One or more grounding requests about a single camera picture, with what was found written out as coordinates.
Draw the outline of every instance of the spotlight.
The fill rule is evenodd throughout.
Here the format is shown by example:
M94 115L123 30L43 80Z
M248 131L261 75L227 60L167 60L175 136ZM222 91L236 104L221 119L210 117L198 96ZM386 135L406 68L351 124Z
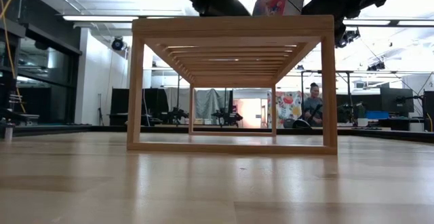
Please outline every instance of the spotlight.
M127 48L127 43L123 41L123 37L115 37L111 47L117 51L123 51Z
M347 44L352 43L357 38L360 38L360 32L359 32L358 28L355 31L345 31L344 35L339 40L336 47L337 48L345 48L347 46Z
M386 65L384 64L384 62L381 61L369 66L368 71L379 71L379 70L384 70L385 68Z

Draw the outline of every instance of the stage light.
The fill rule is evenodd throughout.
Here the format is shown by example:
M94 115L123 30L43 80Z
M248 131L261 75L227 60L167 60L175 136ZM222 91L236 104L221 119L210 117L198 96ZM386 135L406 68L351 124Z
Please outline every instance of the stage light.
M115 40L112 42L111 47L113 50L123 51L127 49L127 43L123 41L123 37L115 37Z

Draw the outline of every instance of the ceiling light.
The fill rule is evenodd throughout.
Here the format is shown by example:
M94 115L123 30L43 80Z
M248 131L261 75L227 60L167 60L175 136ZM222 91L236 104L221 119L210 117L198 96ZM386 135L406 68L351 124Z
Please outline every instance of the ceiling light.
M165 16L149 16L149 17L146 17L146 18L148 18L148 19L154 19L154 18L175 18L175 17L173 17L173 16L169 16L169 17L165 17Z
M434 26L434 20L401 20L399 26Z
M376 26L376 25L388 25L390 20L344 20L345 25L349 26Z
M132 22L137 16L63 16L67 21L77 22Z
M152 68L144 68L144 71L173 71L173 68L170 67L152 67Z

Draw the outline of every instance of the computer monitor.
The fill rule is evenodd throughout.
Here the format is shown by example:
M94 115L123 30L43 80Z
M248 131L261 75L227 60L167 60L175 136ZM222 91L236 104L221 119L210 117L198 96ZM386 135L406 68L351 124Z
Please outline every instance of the computer monitor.
M411 89L381 88L382 111L390 113L414 112L413 91Z

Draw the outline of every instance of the person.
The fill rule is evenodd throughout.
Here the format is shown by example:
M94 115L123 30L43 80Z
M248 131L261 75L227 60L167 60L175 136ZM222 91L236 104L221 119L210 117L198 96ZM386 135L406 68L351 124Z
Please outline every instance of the person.
M319 86L314 82L311 84L311 96L304 100L304 118L308 120L312 116L313 111L317 108L318 105L322 105L323 100L319 97ZM323 125L323 121L321 119L322 107L316 112L313 116L311 126L312 127L321 127Z

